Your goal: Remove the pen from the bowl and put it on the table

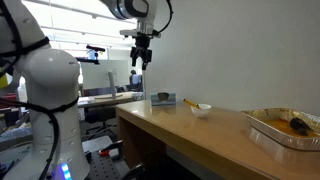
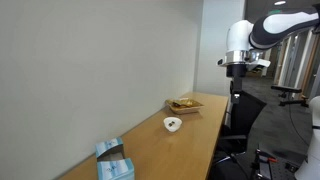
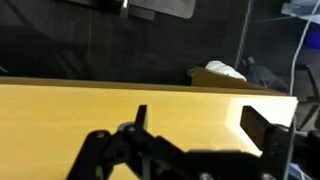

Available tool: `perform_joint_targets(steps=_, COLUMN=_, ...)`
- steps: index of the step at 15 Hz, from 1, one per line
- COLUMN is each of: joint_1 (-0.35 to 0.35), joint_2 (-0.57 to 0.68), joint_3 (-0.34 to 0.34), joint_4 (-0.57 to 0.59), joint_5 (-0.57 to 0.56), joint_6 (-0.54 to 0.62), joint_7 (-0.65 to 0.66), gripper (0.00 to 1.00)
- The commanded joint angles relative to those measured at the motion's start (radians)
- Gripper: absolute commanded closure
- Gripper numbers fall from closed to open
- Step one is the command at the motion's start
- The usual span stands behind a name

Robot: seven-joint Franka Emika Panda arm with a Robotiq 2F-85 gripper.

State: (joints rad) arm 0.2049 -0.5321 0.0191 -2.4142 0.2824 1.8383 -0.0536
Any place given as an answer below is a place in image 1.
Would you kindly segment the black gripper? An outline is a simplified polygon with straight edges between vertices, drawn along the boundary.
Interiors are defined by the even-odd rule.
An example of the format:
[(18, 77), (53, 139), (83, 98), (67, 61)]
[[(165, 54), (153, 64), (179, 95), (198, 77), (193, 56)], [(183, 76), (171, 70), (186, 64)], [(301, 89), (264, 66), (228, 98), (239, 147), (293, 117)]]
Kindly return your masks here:
[(135, 38), (135, 46), (131, 49), (130, 57), (132, 58), (132, 66), (136, 66), (137, 58), (143, 60), (142, 70), (146, 70), (148, 63), (151, 61), (152, 51), (149, 49), (150, 38), (142, 35)]

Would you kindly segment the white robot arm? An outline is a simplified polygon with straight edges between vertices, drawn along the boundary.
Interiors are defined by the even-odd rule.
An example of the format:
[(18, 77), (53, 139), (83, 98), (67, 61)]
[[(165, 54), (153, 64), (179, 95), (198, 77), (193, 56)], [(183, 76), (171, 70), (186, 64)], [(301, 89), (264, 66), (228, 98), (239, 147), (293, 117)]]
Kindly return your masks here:
[(0, 0), (1, 73), (26, 81), (33, 149), (3, 180), (85, 180), (90, 172), (79, 129), (79, 64), (54, 49), (21, 0)]

